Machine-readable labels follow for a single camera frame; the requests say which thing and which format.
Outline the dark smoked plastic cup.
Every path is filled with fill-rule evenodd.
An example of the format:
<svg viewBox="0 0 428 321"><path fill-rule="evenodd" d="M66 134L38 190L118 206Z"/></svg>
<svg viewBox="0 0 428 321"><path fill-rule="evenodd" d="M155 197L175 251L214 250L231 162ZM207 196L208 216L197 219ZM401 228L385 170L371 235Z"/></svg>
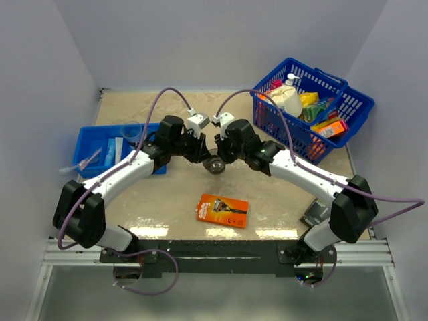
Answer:
<svg viewBox="0 0 428 321"><path fill-rule="evenodd" d="M213 175L220 175L225 171L224 160L218 155L216 148L209 150L209 154L209 158L202 162L204 168Z"/></svg>

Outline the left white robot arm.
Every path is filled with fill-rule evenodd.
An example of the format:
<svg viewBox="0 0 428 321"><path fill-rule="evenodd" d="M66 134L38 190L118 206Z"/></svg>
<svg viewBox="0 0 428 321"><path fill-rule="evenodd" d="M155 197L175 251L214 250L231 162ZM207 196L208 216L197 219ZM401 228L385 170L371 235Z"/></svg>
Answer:
<svg viewBox="0 0 428 321"><path fill-rule="evenodd" d="M53 218L53 226L59 231L59 249L66 249L62 239L68 236L85 249L95 245L107 247L123 262L134 261L138 256L136 236L123 227L108 225L106 207L137 180L151 176L174 156L183 156L194 163L208 159L202 132L208 124L209 118L204 114L195 114L187 120L165 116L158 130L117 165L84 183L67 182Z"/></svg>

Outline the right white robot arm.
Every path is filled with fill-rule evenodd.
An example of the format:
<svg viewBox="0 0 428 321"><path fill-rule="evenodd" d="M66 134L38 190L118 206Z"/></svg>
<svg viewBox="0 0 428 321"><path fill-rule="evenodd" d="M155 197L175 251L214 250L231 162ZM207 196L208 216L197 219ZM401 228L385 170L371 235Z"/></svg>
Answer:
<svg viewBox="0 0 428 321"><path fill-rule="evenodd" d="M326 247L340 241L356 243L379 212L375 201L367 197L367 180L360 175L348 179L293 158L289 149L262 141L248 120L231 114L216 117L213 124L220 128L215 143L225 163L243 160L252 170L291 182L329 208L329 219L307 230L288 255L312 263Z"/></svg>

